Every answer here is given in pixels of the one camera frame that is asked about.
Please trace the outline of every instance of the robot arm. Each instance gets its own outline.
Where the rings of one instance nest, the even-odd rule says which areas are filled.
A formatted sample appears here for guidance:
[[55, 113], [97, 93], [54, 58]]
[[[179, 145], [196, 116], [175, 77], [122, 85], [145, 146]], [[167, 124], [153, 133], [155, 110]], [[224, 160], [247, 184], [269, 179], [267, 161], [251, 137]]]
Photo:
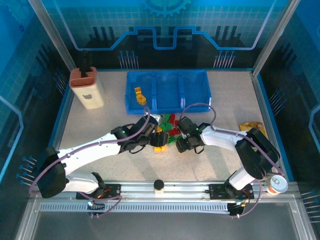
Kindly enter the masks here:
[[276, 163], [280, 155], [275, 147], [258, 129], [245, 131], [231, 131], [202, 123], [199, 126], [189, 118], [184, 117], [178, 123], [183, 138], [176, 142], [180, 153], [194, 149], [195, 153], [203, 152], [205, 145], [218, 146], [237, 152], [242, 167], [234, 172], [225, 182], [225, 191], [233, 198], [237, 191], [244, 189], [254, 179], [262, 180], [272, 168], [270, 162], [252, 144], [241, 136], [251, 138]]
[[42, 197], [51, 198], [61, 192], [83, 192], [93, 198], [102, 196], [106, 185], [98, 173], [84, 174], [74, 171], [103, 157], [117, 155], [125, 151], [135, 154], [146, 145], [154, 147], [166, 145], [168, 134], [157, 132], [160, 118], [159, 115], [150, 115], [145, 128], [130, 139], [128, 138], [143, 127], [147, 116], [142, 117], [135, 124], [116, 127], [106, 135], [80, 146], [59, 151], [53, 147], [46, 148], [34, 166], [33, 174], [35, 177], [57, 159], [64, 156], [67, 158], [50, 168], [38, 181], [37, 185]]

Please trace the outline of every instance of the white table surface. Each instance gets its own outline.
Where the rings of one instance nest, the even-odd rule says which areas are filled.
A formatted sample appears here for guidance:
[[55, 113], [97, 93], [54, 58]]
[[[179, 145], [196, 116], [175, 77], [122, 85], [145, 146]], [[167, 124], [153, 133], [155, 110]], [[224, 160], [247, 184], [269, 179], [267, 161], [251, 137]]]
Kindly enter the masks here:
[[[214, 125], [239, 130], [239, 124], [262, 122], [256, 94], [245, 71], [208, 71], [212, 106], [217, 112]], [[86, 110], [75, 96], [62, 136], [60, 149], [75, 147], [95, 140], [112, 129], [136, 123], [140, 115], [127, 115], [125, 91], [127, 72], [102, 71], [98, 77], [105, 89], [105, 105]], [[212, 112], [187, 113], [196, 124], [210, 123]], [[77, 170], [97, 172], [104, 180], [118, 181], [202, 181], [225, 180], [241, 167], [237, 153], [216, 146], [206, 146], [201, 154], [193, 150], [179, 153], [175, 144], [165, 152], [155, 152], [147, 146], [137, 154], [128, 151], [101, 158]]]

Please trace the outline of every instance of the green toy block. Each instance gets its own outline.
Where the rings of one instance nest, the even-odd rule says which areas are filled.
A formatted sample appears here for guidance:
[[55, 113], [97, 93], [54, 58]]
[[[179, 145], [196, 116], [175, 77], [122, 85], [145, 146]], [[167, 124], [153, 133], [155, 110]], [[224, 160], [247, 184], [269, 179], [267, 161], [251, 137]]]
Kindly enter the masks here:
[[170, 116], [171, 116], [171, 114], [166, 114], [164, 119], [163, 119], [163, 121], [162, 121], [162, 123], [163, 124], [167, 124], [169, 122]]
[[177, 139], [174, 136], [170, 136], [168, 139], [168, 145], [172, 145], [177, 141]]
[[172, 124], [171, 123], [167, 123], [164, 127], [164, 129], [162, 128], [162, 130], [164, 132], [169, 132], [172, 129]]
[[166, 129], [166, 125], [164, 123], [161, 123], [159, 127], [162, 129], [162, 131], [165, 131]]

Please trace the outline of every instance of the canned drink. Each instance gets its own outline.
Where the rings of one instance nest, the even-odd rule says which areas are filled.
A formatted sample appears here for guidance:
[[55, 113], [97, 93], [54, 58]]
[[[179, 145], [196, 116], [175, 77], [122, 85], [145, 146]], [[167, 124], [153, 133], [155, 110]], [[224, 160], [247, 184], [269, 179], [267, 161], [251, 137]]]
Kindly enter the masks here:
[[266, 190], [271, 195], [283, 194], [288, 190], [287, 180], [280, 175], [273, 175], [265, 181]]

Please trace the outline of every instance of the building block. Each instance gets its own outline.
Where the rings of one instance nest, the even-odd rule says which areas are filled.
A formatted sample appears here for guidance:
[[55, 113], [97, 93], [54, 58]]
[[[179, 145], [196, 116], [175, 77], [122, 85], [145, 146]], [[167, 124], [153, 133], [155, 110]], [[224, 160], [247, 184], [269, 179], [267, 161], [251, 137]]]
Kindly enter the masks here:
[[163, 131], [166, 129], [166, 125], [164, 123], [161, 123], [159, 126]]
[[162, 128], [162, 130], [164, 132], [169, 132], [172, 129], [172, 124], [171, 123], [167, 123], [164, 127], [164, 129]]
[[146, 105], [147, 104], [147, 99], [145, 96], [142, 95], [142, 92], [141, 92], [141, 88], [140, 87], [136, 87], [134, 89], [135, 91], [135, 96], [136, 96], [136, 101], [138, 104], [140, 105]]
[[166, 114], [166, 115], [164, 116], [164, 118], [163, 118], [162, 123], [163, 123], [163, 124], [167, 124], [167, 123], [169, 122], [170, 116], [171, 116], [171, 114]]
[[178, 134], [181, 133], [180, 130], [179, 130], [177, 127], [175, 127], [173, 130], [174, 130], [174, 132], [175, 132], [175, 135], [178, 135]]
[[168, 139], [168, 145], [172, 145], [177, 141], [177, 139], [174, 136], [170, 136]]
[[154, 148], [154, 151], [155, 152], [164, 152], [166, 150], [166, 145], [164, 145], [164, 146], [160, 146], [160, 147], [155, 147]]
[[174, 113], [171, 113], [170, 119], [169, 119], [169, 123], [174, 125], [175, 124], [175, 119], [176, 119], [176, 115]]
[[175, 127], [174, 129], [171, 129], [168, 133], [169, 133], [169, 136], [174, 136], [174, 135], [180, 134], [181, 132], [179, 131], [178, 128]]
[[168, 133], [169, 133], [169, 136], [174, 136], [174, 135], [176, 135], [175, 133], [175, 130], [174, 129], [171, 129], [170, 131], [168, 131]]

